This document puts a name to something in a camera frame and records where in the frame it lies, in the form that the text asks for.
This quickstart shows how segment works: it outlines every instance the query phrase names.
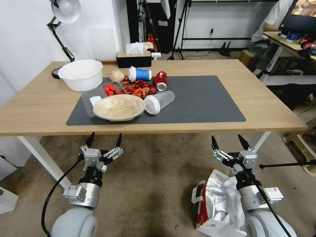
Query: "white bottle cap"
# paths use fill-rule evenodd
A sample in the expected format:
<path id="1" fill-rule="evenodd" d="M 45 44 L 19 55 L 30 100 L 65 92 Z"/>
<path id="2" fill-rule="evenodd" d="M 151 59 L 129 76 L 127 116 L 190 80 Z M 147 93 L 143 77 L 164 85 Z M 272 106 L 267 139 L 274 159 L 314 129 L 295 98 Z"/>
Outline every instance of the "white bottle cap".
<path id="1" fill-rule="evenodd" d="M 149 77 L 148 77 L 148 80 L 150 81 L 151 80 L 151 70 L 148 70 L 149 71 Z"/>
<path id="2" fill-rule="evenodd" d="M 156 115 L 160 112 L 160 104 L 156 97 L 148 95 L 145 99 L 145 109 L 149 114 Z"/>
<path id="3" fill-rule="evenodd" d="M 164 91 L 165 89 L 167 89 L 167 85 L 163 82 L 157 83 L 157 90 L 159 91 Z"/>
<path id="4" fill-rule="evenodd" d="M 128 79 L 131 82 L 134 82 L 136 80 L 136 68 L 134 68 L 133 66 L 131 66 L 128 70 Z"/>

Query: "gray desk mat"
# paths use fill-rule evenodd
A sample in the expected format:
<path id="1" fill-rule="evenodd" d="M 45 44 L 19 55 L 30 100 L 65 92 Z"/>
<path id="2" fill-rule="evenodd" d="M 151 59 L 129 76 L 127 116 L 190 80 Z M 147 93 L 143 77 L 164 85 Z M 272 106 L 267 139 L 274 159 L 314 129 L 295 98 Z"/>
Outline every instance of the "gray desk mat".
<path id="1" fill-rule="evenodd" d="M 66 125 L 244 122 L 246 120 L 217 76 L 170 76 L 168 89 L 173 91 L 175 99 L 157 115 L 150 115 L 144 111 L 142 115 L 131 121 L 123 122 L 110 122 L 98 117 L 90 118 L 80 98 Z"/>

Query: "clear plastic bottle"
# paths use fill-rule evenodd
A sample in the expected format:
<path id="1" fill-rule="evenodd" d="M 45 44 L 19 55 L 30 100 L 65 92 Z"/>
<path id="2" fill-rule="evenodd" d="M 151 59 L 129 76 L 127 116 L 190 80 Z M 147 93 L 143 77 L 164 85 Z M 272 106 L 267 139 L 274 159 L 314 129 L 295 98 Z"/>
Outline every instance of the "clear plastic bottle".
<path id="1" fill-rule="evenodd" d="M 164 91 L 156 95 L 149 95 L 145 98 L 146 111 L 156 115 L 161 109 L 174 101 L 174 93 L 172 91 Z"/>

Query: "tissue box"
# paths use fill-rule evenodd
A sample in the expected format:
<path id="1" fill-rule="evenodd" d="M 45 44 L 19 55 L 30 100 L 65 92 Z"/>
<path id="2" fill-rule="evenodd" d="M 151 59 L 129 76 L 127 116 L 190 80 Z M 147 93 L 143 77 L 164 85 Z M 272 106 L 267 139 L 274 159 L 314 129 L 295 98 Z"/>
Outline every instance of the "tissue box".
<path id="1" fill-rule="evenodd" d="M 118 52 L 116 61 L 119 68 L 134 67 L 150 67 L 151 53 L 144 51 L 144 54 L 127 55 L 125 52 Z"/>

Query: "garlic bulb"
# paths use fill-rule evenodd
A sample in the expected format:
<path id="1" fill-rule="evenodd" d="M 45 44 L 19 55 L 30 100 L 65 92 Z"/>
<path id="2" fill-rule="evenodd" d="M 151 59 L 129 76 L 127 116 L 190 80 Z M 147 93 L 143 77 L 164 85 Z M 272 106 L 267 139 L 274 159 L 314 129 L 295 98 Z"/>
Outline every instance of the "garlic bulb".
<path id="1" fill-rule="evenodd" d="M 125 77 L 124 73 L 122 71 L 116 69 L 116 70 L 113 70 L 113 71 L 110 72 L 110 77 L 109 78 L 113 82 L 114 81 L 122 82 L 124 80 L 124 77 Z"/>

